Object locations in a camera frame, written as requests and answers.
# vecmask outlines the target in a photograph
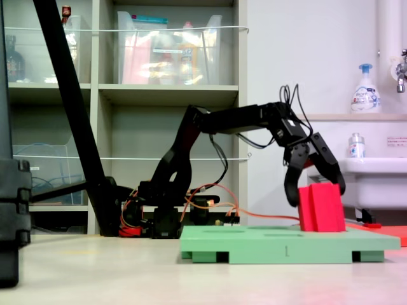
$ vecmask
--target shelving unit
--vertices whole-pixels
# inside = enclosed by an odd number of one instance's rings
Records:
[[[85,104],[90,105],[90,84],[80,84]],[[12,105],[62,105],[58,84],[10,83]]]
[[[186,107],[191,102],[204,107],[231,107],[238,86],[225,85],[117,85],[100,84],[101,95],[113,105]]]
[[[31,205],[30,212],[87,212],[87,205]]]
[[[72,6],[72,14],[83,15],[95,30],[117,29],[117,11],[167,17],[168,28],[180,28],[185,21],[191,21],[194,27],[204,27],[212,15],[222,15],[222,25],[247,25],[247,0],[57,0],[57,4],[59,8]],[[5,0],[4,10],[6,27],[39,28],[31,1]],[[161,158],[173,143],[189,104],[214,110],[247,105],[246,30],[222,30],[221,85],[119,85],[118,34],[94,32],[89,43],[92,45],[91,80],[81,84],[81,89],[101,157]],[[14,144],[67,142],[71,133],[56,84],[10,83],[10,97]],[[227,157],[247,157],[247,145],[238,138],[216,135],[215,140]],[[214,182],[223,171],[207,135],[199,136],[191,158],[213,159],[191,162],[192,187]],[[113,176],[117,184],[135,187],[141,180],[151,178],[158,161],[104,159],[102,164],[105,174]],[[247,162],[230,161],[222,184],[238,196],[241,207],[247,208]],[[213,188],[207,192],[220,195],[222,201],[231,201],[222,190]],[[153,207],[144,210],[152,212]],[[228,210],[220,207],[211,212]],[[98,231],[93,209],[87,205],[34,206],[30,211],[34,212],[33,217],[48,212],[87,213],[88,234]]]

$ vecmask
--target red mat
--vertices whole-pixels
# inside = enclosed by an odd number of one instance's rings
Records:
[[[355,229],[370,231],[383,235],[395,236],[400,238],[401,246],[407,247],[407,226],[383,226],[380,229],[370,229],[368,227],[360,226],[358,224],[346,224],[347,227]]]

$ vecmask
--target faucet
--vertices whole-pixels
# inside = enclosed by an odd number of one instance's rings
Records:
[[[406,78],[407,72],[407,49],[403,49],[401,56],[404,58],[404,62],[402,64],[397,65],[397,92],[403,93],[406,91],[406,87],[404,85],[404,79]]]

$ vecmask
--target floor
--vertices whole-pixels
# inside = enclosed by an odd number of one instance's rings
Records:
[[[385,263],[190,264],[178,240],[33,236],[1,305],[407,304],[407,248]]]

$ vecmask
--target small bottle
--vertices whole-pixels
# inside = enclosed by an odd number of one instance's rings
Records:
[[[16,37],[14,35],[6,35],[5,41],[8,81],[22,81],[25,79],[25,60],[15,50]]]
[[[69,5],[64,5],[62,7],[62,26],[65,29],[66,23],[68,22],[68,18],[71,16],[72,9]]]
[[[184,29],[192,29],[192,23],[187,21],[185,22]],[[183,31],[184,35],[187,35],[189,31]],[[180,71],[179,71],[179,80],[182,85],[195,85],[195,73],[196,73],[196,64],[198,56],[198,48],[194,44],[190,43],[188,39],[184,37],[184,42],[179,45],[179,49],[182,51],[180,56]]]
[[[349,157],[351,158],[365,158],[366,151],[364,148],[364,137],[359,135],[358,132],[352,134],[349,138]]]

